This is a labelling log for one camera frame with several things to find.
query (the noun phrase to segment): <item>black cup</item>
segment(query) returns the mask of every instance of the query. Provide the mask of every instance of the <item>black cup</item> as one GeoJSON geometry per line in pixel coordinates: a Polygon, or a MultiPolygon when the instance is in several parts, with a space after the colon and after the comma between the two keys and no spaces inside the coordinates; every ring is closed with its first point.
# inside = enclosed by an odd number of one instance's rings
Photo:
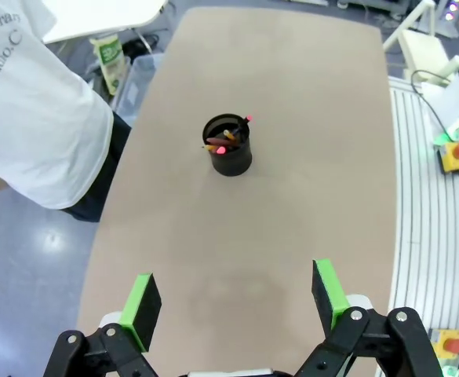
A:
{"type": "Polygon", "coordinates": [[[224,130],[236,134],[240,140],[234,147],[228,147],[223,155],[209,152],[213,167],[216,171],[227,177],[234,177],[245,173],[252,164],[250,151],[250,128],[248,119],[239,115],[222,114],[212,118],[203,129],[203,142],[209,144],[209,137],[224,138],[224,130]]]}

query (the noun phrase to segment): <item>beige tabletop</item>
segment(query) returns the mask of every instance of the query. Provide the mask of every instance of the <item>beige tabletop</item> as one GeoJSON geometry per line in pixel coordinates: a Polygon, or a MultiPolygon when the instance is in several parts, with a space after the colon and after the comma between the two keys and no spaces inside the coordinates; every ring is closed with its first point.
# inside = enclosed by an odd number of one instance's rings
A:
{"type": "MultiPolygon", "coordinates": [[[[388,308],[395,152],[381,35],[269,9],[200,8],[178,27],[135,123],[89,261],[78,326],[93,332],[152,271],[160,376],[294,373],[323,333],[311,260],[388,308]],[[252,115],[253,164],[227,178],[202,128],[252,115]]],[[[361,363],[353,375],[372,375],[361,363]]]]}

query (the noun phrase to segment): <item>pencil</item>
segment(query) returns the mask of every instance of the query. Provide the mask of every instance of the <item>pencil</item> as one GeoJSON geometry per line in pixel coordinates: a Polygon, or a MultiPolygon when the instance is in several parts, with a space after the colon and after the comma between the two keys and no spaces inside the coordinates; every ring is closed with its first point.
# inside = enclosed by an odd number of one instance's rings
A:
{"type": "Polygon", "coordinates": [[[232,146],[235,144],[234,141],[231,140],[226,140],[226,139],[219,139],[218,137],[209,137],[206,139],[206,142],[211,145],[226,145],[226,146],[232,146]]]}
{"type": "Polygon", "coordinates": [[[229,132],[229,130],[224,130],[224,136],[227,137],[231,141],[236,141],[236,137],[234,137],[233,134],[229,132]]]}

